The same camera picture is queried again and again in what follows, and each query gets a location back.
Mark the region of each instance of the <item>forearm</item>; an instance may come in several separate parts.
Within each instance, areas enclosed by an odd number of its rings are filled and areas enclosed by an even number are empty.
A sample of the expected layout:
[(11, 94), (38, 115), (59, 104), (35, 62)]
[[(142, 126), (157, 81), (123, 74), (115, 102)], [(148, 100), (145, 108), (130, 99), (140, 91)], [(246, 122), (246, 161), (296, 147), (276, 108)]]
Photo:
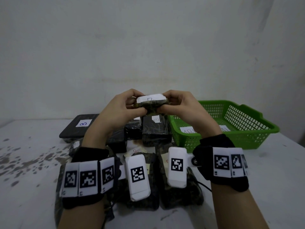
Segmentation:
[(269, 228), (250, 190), (237, 192), (213, 183), (211, 187), (219, 229)]
[(105, 218), (103, 200), (64, 210), (58, 229), (101, 229)]

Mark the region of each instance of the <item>white table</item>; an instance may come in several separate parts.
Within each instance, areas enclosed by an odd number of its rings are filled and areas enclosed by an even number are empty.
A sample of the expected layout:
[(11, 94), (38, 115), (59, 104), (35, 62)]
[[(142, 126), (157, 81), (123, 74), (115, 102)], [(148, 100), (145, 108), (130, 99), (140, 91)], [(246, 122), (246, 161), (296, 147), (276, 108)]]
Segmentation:
[[(55, 228), (57, 177), (60, 163), (69, 158), (68, 144), (58, 135), (70, 122), (20, 120), (0, 128), (1, 228)], [(277, 133), (270, 135), (259, 149), (244, 153), (250, 190), (269, 227), (305, 228), (305, 148)], [(193, 171), (198, 181), (210, 186), (196, 168)], [(116, 205), (116, 218), (106, 228), (217, 228), (212, 194), (202, 190), (205, 202), (201, 207), (159, 208), (151, 212)]]

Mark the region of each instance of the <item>green plastic basket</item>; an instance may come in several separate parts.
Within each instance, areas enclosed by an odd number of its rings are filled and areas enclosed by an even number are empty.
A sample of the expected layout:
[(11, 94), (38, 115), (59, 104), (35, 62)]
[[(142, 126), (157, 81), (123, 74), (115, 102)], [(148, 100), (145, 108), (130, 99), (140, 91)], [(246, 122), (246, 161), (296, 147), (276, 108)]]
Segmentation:
[[(270, 133), (280, 131), (279, 127), (263, 118), (259, 111), (242, 104), (227, 100), (199, 101), (219, 125), (226, 125), (229, 132), (224, 132), (236, 147), (257, 149)], [(185, 147), (188, 153), (200, 144), (199, 133), (184, 133), (180, 127), (190, 126), (177, 116), (170, 116), (173, 139), (177, 146)]]

